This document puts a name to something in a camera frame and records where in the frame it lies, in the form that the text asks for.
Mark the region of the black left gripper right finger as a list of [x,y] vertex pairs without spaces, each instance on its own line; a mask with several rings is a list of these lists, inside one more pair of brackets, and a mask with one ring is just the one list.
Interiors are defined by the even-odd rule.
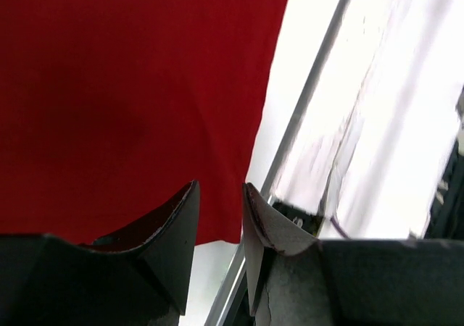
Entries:
[[463,243],[321,240],[243,187],[257,325],[461,325]]

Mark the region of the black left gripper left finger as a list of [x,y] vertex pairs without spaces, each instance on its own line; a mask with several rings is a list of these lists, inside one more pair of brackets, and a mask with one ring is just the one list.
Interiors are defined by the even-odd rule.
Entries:
[[74,245],[1,236],[3,325],[176,325],[186,312],[200,189],[186,184],[132,223]]

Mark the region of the red t-shirt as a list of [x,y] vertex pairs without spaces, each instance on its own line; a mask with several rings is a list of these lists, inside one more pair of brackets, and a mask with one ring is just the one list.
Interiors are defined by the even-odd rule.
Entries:
[[1,231],[88,243],[197,180],[197,243],[238,243],[286,4],[1,0]]

